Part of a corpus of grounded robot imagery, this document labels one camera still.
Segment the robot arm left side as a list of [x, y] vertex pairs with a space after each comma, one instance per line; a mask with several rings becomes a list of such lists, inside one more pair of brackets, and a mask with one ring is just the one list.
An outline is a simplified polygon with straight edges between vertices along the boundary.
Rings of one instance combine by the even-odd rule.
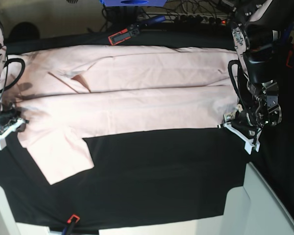
[[274, 10], [279, 0], [252, 0], [234, 8], [231, 35], [238, 59], [228, 63], [237, 107], [223, 115], [219, 128], [226, 128], [245, 143], [250, 154], [260, 148], [259, 137], [266, 126], [282, 121], [279, 87], [274, 72], [275, 46], [281, 37]]

